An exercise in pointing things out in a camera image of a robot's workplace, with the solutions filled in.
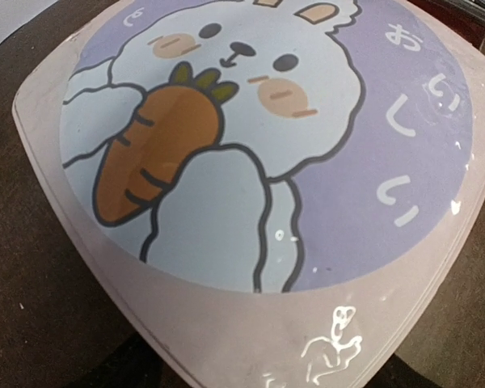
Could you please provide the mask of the bunny print tin lid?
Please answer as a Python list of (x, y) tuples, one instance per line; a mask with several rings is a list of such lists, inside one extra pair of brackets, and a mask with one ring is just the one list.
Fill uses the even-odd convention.
[(121, 1), (12, 115), (124, 316), (194, 387), (362, 387), (485, 198), (485, 55), (409, 1)]

